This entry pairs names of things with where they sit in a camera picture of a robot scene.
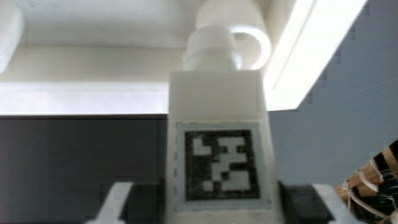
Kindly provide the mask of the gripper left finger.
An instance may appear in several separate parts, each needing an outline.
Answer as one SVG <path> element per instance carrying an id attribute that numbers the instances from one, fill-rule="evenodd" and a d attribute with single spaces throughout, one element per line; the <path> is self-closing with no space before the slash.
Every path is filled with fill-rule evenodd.
<path id="1" fill-rule="evenodd" d="M 162 183 L 116 182 L 88 224 L 164 224 Z"/>

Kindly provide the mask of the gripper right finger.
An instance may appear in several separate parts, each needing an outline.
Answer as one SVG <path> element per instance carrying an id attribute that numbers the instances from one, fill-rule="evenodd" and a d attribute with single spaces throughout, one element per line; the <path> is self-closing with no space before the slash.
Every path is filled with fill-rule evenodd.
<path id="1" fill-rule="evenodd" d="M 363 224 L 329 185 L 280 183 L 280 192 L 285 224 Z"/>

